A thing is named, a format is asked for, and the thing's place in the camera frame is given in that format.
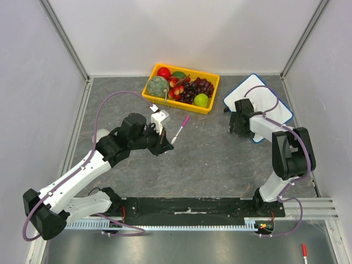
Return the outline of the blue framed whiteboard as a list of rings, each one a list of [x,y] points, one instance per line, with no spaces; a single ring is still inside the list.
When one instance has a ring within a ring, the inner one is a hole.
[[[292,138],[284,127],[293,118],[293,113],[276,93],[256,74],[249,75],[224,98],[224,111],[238,112],[249,118],[252,139],[278,140],[287,144]]]

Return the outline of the purple capped whiteboard marker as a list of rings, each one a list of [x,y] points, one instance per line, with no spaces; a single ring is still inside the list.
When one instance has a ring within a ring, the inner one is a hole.
[[[182,131],[182,129],[186,126],[187,122],[189,121],[190,116],[187,115],[186,118],[184,119],[182,125],[180,126],[179,130],[177,131],[177,133],[175,134],[174,138],[171,141],[171,144],[174,145],[175,141],[177,140],[180,132]]]

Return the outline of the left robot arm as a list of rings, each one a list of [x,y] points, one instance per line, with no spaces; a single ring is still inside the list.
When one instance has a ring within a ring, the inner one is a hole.
[[[75,195],[127,159],[133,150],[147,149],[154,156],[172,150],[164,128],[168,118],[169,114],[161,110],[152,114],[148,123],[143,115],[130,113],[112,131],[100,129],[94,150],[77,165],[40,191],[29,189],[23,194],[25,224],[31,223],[43,240],[51,240],[67,225],[86,216],[99,213],[116,216],[122,200],[111,188],[78,199]]]

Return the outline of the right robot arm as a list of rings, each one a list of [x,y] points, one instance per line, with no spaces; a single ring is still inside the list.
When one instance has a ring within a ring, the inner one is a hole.
[[[280,124],[269,118],[267,112],[256,112],[248,98],[237,100],[234,105],[229,132],[251,139],[259,135],[268,140],[272,144],[273,168],[268,180],[256,189],[251,200],[241,202],[238,210],[245,216],[269,217],[282,205],[288,188],[316,168],[309,132],[304,127]]]

